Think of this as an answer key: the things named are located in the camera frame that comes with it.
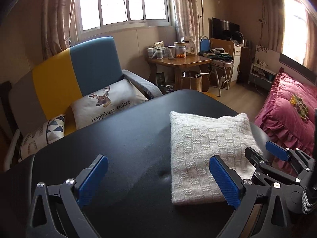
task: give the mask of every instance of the white knitted cloth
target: white knitted cloth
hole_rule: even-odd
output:
[[[242,179],[251,178],[255,168],[244,155],[247,147],[262,154],[252,136],[247,115],[209,118],[170,113],[173,204],[224,201],[209,171],[209,159],[220,155]]]

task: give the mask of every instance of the yellow patterned cloth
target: yellow patterned cloth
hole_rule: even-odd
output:
[[[289,102],[295,107],[303,121],[308,122],[308,108],[304,104],[303,100],[297,95],[293,94]]]

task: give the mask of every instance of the curtain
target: curtain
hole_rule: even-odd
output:
[[[69,48],[69,26],[75,0],[43,0],[42,53],[46,60]]]
[[[268,49],[282,52],[285,24],[284,0],[266,0],[268,6]]]
[[[307,12],[307,48],[304,66],[317,73],[317,26]]]
[[[191,36],[196,41],[196,52],[199,49],[199,16],[197,0],[174,0],[175,25],[178,40]]]

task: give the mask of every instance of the geometric pattern pillow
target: geometric pattern pillow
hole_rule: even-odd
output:
[[[23,159],[36,154],[48,144],[64,137],[65,115],[61,114],[48,120],[34,132],[28,133],[21,144],[20,156]]]

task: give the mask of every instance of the blue armchair panel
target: blue armchair panel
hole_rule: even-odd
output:
[[[70,56],[83,96],[123,79],[113,37],[75,45],[70,48]]]

